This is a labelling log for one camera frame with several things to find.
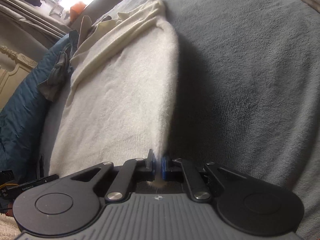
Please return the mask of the cream white fuzzy sweater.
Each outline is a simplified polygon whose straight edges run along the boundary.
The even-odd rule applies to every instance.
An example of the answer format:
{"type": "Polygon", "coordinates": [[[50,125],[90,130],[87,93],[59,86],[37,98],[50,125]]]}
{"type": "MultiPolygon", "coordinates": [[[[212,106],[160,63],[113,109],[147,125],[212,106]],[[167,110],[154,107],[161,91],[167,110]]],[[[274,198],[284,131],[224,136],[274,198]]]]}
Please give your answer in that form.
{"type": "Polygon", "coordinates": [[[165,154],[176,101],[178,38],[162,0],[81,34],[49,173],[165,154]]]}

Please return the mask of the dark clothes pile on bed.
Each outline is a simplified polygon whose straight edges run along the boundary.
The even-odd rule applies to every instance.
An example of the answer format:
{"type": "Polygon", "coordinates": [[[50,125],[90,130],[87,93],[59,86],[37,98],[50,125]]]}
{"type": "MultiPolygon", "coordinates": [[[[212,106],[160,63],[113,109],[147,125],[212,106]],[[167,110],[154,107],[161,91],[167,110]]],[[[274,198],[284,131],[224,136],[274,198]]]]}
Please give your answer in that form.
{"type": "Polygon", "coordinates": [[[55,64],[47,79],[37,85],[39,92],[46,100],[54,102],[72,72],[70,60],[78,47],[79,33],[72,30],[68,34],[66,45],[59,51],[55,64]]]}

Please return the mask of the cream carved wooden headboard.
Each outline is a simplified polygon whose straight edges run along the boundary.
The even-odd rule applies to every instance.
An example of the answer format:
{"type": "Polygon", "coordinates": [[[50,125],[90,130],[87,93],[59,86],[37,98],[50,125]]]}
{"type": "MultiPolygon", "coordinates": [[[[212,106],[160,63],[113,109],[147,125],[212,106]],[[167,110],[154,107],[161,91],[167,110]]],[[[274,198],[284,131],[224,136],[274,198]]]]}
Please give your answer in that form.
{"type": "Polygon", "coordinates": [[[37,62],[6,46],[1,46],[1,53],[7,55],[15,63],[11,71],[1,68],[0,107],[3,109],[20,83],[37,66],[37,62]]]}

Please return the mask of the grey fleece bed blanket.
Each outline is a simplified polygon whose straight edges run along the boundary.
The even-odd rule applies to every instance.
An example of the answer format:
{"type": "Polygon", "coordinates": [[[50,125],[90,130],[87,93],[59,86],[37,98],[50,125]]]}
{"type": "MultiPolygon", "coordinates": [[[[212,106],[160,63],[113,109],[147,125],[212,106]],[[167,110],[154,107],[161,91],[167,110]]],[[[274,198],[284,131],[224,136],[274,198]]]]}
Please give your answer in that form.
{"type": "MultiPolygon", "coordinates": [[[[96,0],[100,21],[147,0],[96,0]]],[[[167,155],[294,191],[319,237],[319,13],[301,0],[163,0],[178,35],[167,155]]]]}

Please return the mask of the beige garment on bed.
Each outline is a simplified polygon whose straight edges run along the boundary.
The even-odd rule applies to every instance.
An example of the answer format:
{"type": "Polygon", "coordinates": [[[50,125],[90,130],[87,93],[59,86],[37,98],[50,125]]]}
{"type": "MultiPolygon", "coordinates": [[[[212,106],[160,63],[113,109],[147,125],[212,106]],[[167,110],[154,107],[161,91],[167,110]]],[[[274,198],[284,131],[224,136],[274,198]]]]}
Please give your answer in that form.
{"type": "Polygon", "coordinates": [[[84,43],[84,41],[90,37],[98,27],[98,24],[101,22],[112,20],[110,15],[102,17],[97,20],[97,22],[92,23],[92,20],[89,16],[84,16],[81,21],[79,39],[78,39],[78,48],[84,43]]]}

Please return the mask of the grey window curtain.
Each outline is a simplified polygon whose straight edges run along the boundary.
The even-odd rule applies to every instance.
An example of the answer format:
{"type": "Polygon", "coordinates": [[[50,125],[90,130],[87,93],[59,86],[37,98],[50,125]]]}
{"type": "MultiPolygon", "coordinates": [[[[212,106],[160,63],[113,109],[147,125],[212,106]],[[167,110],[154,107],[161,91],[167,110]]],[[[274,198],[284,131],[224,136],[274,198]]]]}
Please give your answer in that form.
{"type": "Polygon", "coordinates": [[[71,31],[67,25],[19,0],[1,0],[1,16],[17,24],[46,48],[71,31]]]}

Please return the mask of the orange box on windowsill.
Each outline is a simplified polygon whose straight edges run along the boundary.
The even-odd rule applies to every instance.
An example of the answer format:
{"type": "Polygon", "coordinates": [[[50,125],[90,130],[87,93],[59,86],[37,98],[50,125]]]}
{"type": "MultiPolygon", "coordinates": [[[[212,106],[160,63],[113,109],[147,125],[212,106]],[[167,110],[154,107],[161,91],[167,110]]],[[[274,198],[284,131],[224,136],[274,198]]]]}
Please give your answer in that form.
{"type": "Polygon", "coordinates": [[[85,9],[86,5],[83,2],[78,2],[70,8],[70,21],[74,22],[85,9]]]}

